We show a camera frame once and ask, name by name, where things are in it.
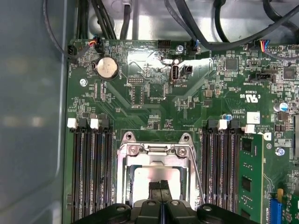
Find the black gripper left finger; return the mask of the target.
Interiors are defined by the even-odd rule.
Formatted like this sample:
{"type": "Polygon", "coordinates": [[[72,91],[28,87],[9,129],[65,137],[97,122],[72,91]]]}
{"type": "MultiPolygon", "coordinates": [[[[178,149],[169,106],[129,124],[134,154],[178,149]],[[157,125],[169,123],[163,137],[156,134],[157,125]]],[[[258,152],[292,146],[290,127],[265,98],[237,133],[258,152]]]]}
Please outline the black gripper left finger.
{"type": "Polygon", "coordinates": [[[75,224],[158,224],[161,212],[162,182],[149,183],[149,198],[136,202],[131,208],[115,203],[75,221],[75,224]]]}

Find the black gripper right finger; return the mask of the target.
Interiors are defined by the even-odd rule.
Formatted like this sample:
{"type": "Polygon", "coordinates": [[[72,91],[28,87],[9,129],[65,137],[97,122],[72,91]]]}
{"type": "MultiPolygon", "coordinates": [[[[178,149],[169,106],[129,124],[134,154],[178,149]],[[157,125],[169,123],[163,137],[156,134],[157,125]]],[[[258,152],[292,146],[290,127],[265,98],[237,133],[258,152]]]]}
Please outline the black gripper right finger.
{"type": "Polygon", "coordinates": [[[173,200],[167,180],[161,181],[162,198],[165,200],[169,224],[254,224],[246,217],[206,203],[196,210],[187,201],[173,200]]]}

